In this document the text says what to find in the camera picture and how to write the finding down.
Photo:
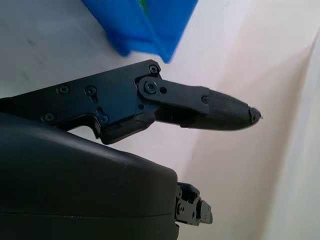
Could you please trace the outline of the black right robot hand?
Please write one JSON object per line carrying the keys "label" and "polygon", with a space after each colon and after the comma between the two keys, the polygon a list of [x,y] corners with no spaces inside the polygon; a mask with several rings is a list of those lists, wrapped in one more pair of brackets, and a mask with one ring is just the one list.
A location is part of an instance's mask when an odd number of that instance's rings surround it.
{"label": "black right robot hand", "polygon": [[237,131],[261,113],[160,71],[146,60],[1,99],[1,239],[175,240],[180,224],[213,222],[174,170],[111,144],[156,121]]}

